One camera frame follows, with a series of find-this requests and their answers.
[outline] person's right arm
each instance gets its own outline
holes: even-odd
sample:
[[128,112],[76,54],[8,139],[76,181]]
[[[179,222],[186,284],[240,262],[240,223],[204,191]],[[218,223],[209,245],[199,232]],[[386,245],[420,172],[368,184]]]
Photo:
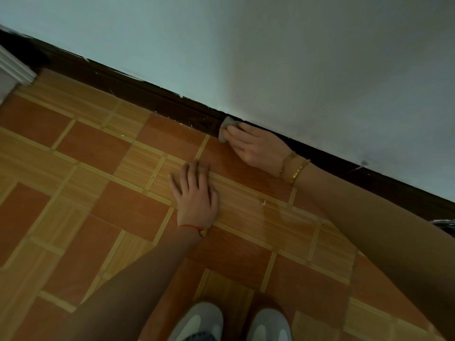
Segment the person's right arm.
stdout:
[[[247,164],[278,177],[291,149],[274,134],[240,123],[223,135]],[[306,161],[289,160],[290,182]],[[293,186],[304,191],[338,229],[447,338],[455,340],[455,240],[424,219],[309,163]]]

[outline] sponge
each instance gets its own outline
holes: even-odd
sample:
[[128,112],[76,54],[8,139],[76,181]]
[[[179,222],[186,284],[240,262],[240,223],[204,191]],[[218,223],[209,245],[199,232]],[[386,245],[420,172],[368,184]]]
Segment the sponge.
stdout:
[[240,121],[236,121],[230,116],[226,117],[224,119],[223,123],[221,123],[220,131],[218,133],[218,140],[220,142],[227,142],[227,140],[225,139],[225,137],[223,136],[223,134],[221,132],[221,129],[226,129],[228,127],[228,125],[233,125],[234,127],[237,127],[238,123],[240,123]]

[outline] dark brown baseboard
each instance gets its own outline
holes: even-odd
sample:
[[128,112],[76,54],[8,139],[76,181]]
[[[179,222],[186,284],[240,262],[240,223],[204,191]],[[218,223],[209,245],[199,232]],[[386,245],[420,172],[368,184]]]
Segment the dark brown baseboard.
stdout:
[[[227,116],[222,111],[185,97],[181,98],[174,92],[136,80],[38,39],[0,31],[0,45],[37,72],[42,67],[52,69],[212,136],[218,136],[219,126]],[[455,203],[451,201],[366,168],[353,171],[357,168],[354,163],[277,135],[298,154],[311,159],[320,168],[382,196],[424,219],[455,219]]]

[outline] bracelet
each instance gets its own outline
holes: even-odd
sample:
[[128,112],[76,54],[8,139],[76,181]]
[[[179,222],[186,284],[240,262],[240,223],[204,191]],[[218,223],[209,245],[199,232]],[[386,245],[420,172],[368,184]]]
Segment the bracelet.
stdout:
[[299,175],[300,171],[302,171],[302,169],[310,162],[311,160],[310,159],[307,159],[307,161],[305,161],[298,169],[297,171],[294,173],[294,176],[292,176],[291,178],[291,184],[294,183],[295,179],[297,178],[297,176]]
[[296,156],[297,156],[297,153],[292,151],[292,153],[283,160],[283,165],[281,166],[281,171],[280,171],[279,177],[281,177],[281,175],[283,174],[284,168],[286,167],[286,164],[288,163],[288,161],[295,158]]
[[192,227],[193,229],[197,229],[199,231],[199,235],[204,238],[204,237],[207,237],[207,229],[203,229],[202,227],[197,227],[197,226],[194,226],[194,225],[180,225],[179,227]]

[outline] person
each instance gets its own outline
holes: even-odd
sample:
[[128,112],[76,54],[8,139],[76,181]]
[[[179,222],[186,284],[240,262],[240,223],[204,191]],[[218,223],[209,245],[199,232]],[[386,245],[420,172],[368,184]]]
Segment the person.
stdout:
[[[222,130],[248,165],[281,177],[304,191],[448,340],[455,340],[455,241],[424,219],[335,177],[293,151],[274,134],[246,123]],[[212,225],[218,192],[208,169],[184,165],[181,190],[169,184],[178,203],[179,227],[167,241],[130,264],[87,299],[54,333],[54,341],[137,340],[174,272]],[[210,303],[195,305],[169,340],[220,340],[223,316]],[[285,318],[260,311],[247,339],[291,340]]]

